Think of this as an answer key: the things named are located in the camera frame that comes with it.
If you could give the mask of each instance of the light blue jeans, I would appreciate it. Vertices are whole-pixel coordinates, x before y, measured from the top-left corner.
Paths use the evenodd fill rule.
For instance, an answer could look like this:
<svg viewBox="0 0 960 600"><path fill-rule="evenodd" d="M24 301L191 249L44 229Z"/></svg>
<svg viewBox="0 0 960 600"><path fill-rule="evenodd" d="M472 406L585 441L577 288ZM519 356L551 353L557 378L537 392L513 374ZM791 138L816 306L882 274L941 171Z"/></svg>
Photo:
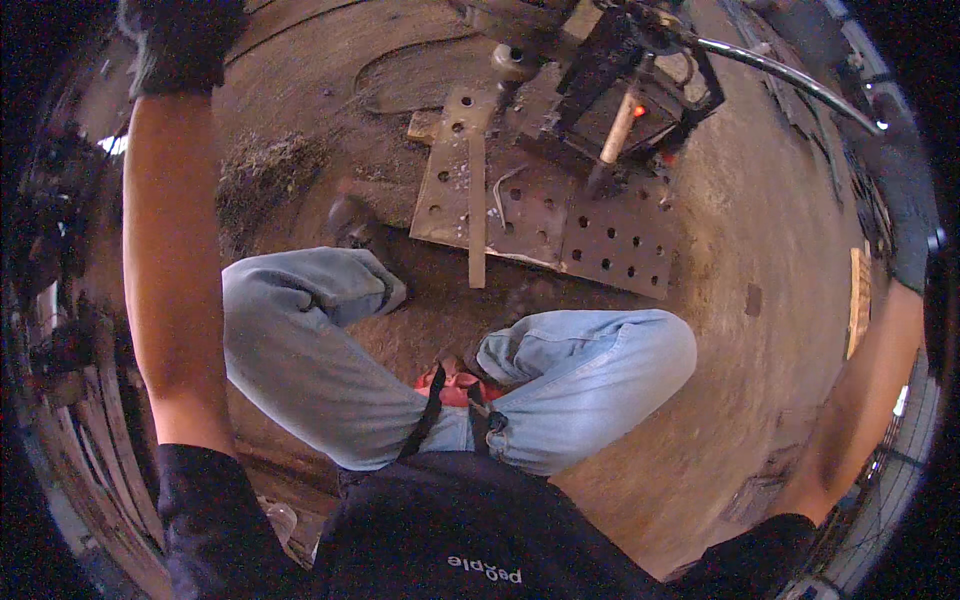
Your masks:
<svg viewBox="0 0 960 600"><path fill-rule="evenodd" d="M389 312L405 293L365 250L315 248L230 265L229 380L341 467L385 467L426 398L342 327ZM567 468L657 410L693 373L696 357L690 328L662 310L548 312L491 333L477 361L502 385L520 386L494 403L509 424L491 438L491 456L536 475ZM443 408L420 447L437 450L473 450L467 408Z"/></svg>

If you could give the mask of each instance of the black glove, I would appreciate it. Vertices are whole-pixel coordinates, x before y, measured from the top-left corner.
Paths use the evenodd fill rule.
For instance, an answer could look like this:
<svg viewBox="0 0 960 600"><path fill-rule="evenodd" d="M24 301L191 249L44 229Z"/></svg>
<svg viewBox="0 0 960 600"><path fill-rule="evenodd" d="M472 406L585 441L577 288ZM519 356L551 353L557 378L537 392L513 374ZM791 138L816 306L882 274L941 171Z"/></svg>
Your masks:
<svg viewBox="0 0 960 600"><path fill-rule="evenodd" d="M131 98L224 84L224 57L246 27L241 0L120 0L117 24L136 42Z"/></svg>
<svg viewBox="0 0 960 600"><path fill-rule="evenodd" d="M893 99L880 94L874 106L887 130L882 137L860 139L854 146L890 214L893 276L922 296L927 238L935 234L939 223L932 172L919 135Z"/></svg>

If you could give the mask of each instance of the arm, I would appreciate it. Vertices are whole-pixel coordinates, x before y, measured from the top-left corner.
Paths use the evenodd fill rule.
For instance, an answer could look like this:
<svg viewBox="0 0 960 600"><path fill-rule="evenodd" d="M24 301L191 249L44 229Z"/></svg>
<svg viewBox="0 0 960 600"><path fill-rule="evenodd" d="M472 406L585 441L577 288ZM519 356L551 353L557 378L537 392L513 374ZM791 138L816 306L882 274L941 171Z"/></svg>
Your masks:
<svg viewBox="0 0 960 600"><path fill-rule="evenodd" d="M214 150L208 95L136 101L124 161L124 285L157 440L232 456Z"/></svg>
<svg viewBox="0 0 960 600"><path fill-rule="evenodd" d="M924 333L924 301L893 280L886 305L837 377L800 462L768 516L820 524L883 439Z"/></svg>

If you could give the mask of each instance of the harness strap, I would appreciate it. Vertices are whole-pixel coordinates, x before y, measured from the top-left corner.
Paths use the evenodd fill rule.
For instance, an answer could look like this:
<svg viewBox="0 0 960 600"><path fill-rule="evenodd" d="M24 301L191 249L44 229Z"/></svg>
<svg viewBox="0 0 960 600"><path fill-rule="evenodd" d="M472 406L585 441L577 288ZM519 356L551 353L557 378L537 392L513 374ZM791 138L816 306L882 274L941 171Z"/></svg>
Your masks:
<svg viewBox="0 0 960 600"><path fill-rule="evenodd" d="M423 409L423 414L420 415L420 420L417 421L413 433L403 443L400 455L396 457L397 460L420 452L420 445L423 444L423 440L426 440L427 435L430 434L430 429L437 424L437 419L440 417L440 409L443 407L440 402L440 391L444 388L445 382L444 366L437 365L437 373L433 376L433 381L430 382L430 396L426 400L426 408Z"/></svg>

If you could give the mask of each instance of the metal plate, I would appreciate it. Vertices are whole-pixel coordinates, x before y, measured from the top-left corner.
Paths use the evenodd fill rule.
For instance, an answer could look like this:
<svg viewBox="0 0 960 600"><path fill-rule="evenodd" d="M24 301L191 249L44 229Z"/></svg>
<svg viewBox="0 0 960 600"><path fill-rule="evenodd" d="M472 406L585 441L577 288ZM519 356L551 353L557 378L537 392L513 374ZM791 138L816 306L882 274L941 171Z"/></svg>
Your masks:
<svg viewBox="0 0 960 600"><path fill-rule="evenodd" d="M567 214L561 271L666 298L676 245L673 212L661 178L631 177L615 198L574 204Z"/></svg>
<svg viewBox="0 0 960 600"><path fill-rule="evenodd" d="M463 106L463 97L474 104ZM529 109L535 104L532 100L523 106L522 112L528 114L508 115L508 121L528 121L517 124L521 131L536 129L525 117L542 115L540 107ZM456 248L468 246L467 140L476 131L468 128L481 123L486 127L494 103L491 91L456 88L450 94L427 161L411 237ZM463 128L455 132L456 123ZM487 254L660 300L666 296L676 233L673 213L665 209L670 201L663 179L634 175L629 192L578 206L573 199L582 182L569 170L513 145L512 139L488 139L487 145ZM492 189L504 173L520 164L527 168L505 180L500 190L508 232L495 210ZM581 227L581 217L586 227ZM574 251L579 251L579 260L573 258Z"/></svg>
<svg viewBox="0 0 960 600"><path fill-rule="evenodd" d="M468 137L475 132L483 134L495 105L492 90L454 87L450 92L423 172L410 237L467 247Z"/></svg>
<svg viewBox="0 0 960 600"><path fill-rule="evenodd" d="M493 186L521 164L527 168L500 185L507 222L504 230L495 211ZM487 252L556 269L563 247L566 206L576 179L556 165L511 148L488 162L491 189L487 194Z"/></svg>

